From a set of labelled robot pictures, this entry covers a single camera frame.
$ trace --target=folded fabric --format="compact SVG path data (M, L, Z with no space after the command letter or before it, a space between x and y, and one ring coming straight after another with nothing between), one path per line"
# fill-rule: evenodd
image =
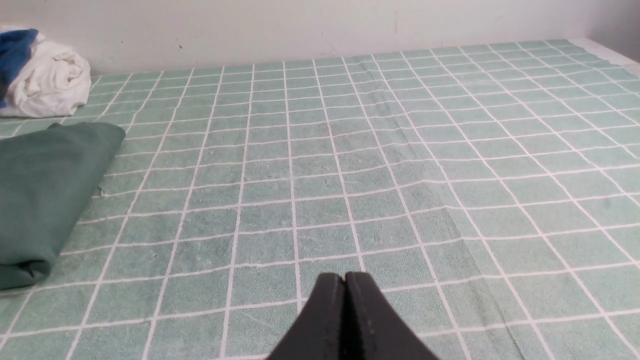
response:
M0 290L51 273L124 137L96 122L0 140Z
M73 115L89 97L90 71L89 63L73 48L38 34L29 61L8 85L0 117Z
M15 30L0 33L0 108L4 108L4 96L8 86L29 61L31 44L38 30Z

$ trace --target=crumpled white towel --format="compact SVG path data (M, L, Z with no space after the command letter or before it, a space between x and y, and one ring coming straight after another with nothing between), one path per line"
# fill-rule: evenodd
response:
M15 28L0 28L0 33ZM72 47L38 34L31 57L9 85L0 117L73 115L86 104L91 87L89 63Z

